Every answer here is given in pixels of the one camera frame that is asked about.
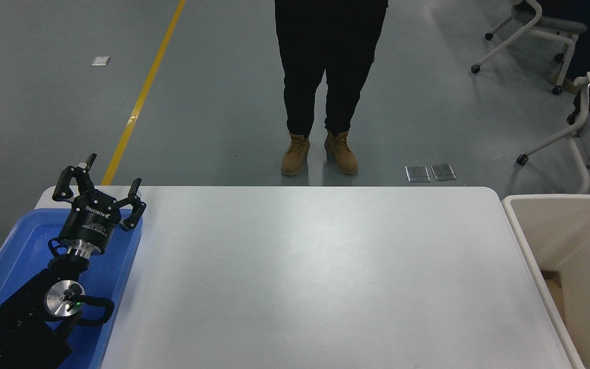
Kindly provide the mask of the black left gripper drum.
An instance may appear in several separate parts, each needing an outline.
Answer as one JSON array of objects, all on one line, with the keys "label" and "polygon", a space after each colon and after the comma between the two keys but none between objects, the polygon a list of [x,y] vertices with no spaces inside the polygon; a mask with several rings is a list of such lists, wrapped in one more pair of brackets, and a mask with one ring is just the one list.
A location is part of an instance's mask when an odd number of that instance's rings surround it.
[{"label": "black left gripper drum", "polygon": [[85,248],[94,255],[106,252],[113,230],[121,220],[121,212],[109,209],[117,199],[101,191],[96,195],[97,199],[90,199],[87,194],[73,199],[68,218],[59,233],[60,248]]}]

